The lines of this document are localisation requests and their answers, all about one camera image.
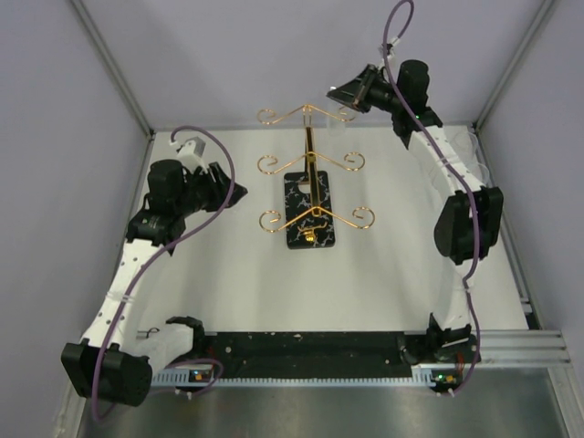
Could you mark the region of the clear wine glass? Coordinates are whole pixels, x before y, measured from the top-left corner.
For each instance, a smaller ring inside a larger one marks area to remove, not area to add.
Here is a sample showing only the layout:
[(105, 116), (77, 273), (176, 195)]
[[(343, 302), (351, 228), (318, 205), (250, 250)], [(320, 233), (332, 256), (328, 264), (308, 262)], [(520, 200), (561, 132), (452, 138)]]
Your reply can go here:
[(482, 164), (475, 151), (465, 152), (461, 155), (462, 163), (467, 170), (484, 186), (489, 185), (490, 171)]
[(476, 158), (478, 139), (468, 130), (459, 131), (451, 138), (451, 145), (463, 161), (472, 161)]

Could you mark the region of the ribbed champagne flute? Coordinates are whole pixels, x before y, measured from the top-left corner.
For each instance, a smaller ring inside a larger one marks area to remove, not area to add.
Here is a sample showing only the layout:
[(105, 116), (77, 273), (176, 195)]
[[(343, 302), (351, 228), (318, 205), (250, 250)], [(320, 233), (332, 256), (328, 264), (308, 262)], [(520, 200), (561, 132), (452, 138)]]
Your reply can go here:
[(345, 133), (346, 124), (354, 118), (352, 110), (331, 101), (327, 106), (327, 130), (331, 137), (339, 137)]

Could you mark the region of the gold wire wine glass rack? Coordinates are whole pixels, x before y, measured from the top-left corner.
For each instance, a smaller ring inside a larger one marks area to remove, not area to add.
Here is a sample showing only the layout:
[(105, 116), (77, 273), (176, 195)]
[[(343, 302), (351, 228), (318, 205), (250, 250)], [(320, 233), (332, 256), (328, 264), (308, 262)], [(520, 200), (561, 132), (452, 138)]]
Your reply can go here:
[(261, 109), (257, 119), (266, 126), (273, 126), (297, 113), (302, 116), (305, 135), (303, 153), (283, 165), (278, 164), (275, 155), (269, 154), (257, 161), (257, 169), (262, 174), (283, 175), (285, 207), (283, 213), (276, 210), (261, 213), (259, 226), (270, 234), (284, 233), (290, 250), (331, 248), (336, 244), (336, 222), (356, 230), (367, 230), (374, 225), (376, 215), (366, 206), (356, 207), (350, 220), (335, 214), (329, 175), (321, 171), (318, 164), (324, 161), (346, 172), (358, 172), (365, 165), (365, 157), (351, 151), (344, 155), (342, 162), (337, 162), (317, 151), (313, 118), (317, 113), (327, 118), (328, 113), (315, 105), (307, 103), (284, 115), (272, 109)]

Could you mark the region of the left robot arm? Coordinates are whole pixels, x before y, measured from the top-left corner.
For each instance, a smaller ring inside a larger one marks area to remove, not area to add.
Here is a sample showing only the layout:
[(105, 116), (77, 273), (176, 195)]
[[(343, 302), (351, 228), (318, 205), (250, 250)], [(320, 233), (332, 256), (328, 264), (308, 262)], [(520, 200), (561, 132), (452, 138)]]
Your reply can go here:
[(169, 317), (159, 331), (138, 336), (142, 315), (153, 303), (156, 269), (176, 246), (193, 236), (192, 214), (216, 219), (247, 190), (235, 171), (218, 162), (189, 166), (165, 159), (151, 165), (140, 210), (130, 219), (118, 270), (92, 323), (76, 343), (67, 343), (61, 363), (78, 396), (127, 406), (143, 403), (152, 378), (179, 359), (200, 360), (207, 349), (203, 324)]

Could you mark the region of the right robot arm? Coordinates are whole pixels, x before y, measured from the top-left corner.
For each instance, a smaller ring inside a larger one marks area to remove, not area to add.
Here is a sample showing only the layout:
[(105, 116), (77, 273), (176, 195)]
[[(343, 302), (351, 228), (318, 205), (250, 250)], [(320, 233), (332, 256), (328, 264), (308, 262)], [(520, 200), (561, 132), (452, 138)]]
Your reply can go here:
[(428, 103), (429, 85), (428, 66), (411, 59), (401, 63), (396, 77), (368, 65), (327, 94), (355, 112), (389, 113), (395, 135), (442, 202), (433, 228), (434, 245), (444, 259), (442, 280), (424, 339), (402, 349), (413, 362), (469, 359), (477, 352), (472, 287), (480, 262), (497, 242), (504, 203), (502, 191), (486, 186), (448, 140), (442, 120)]

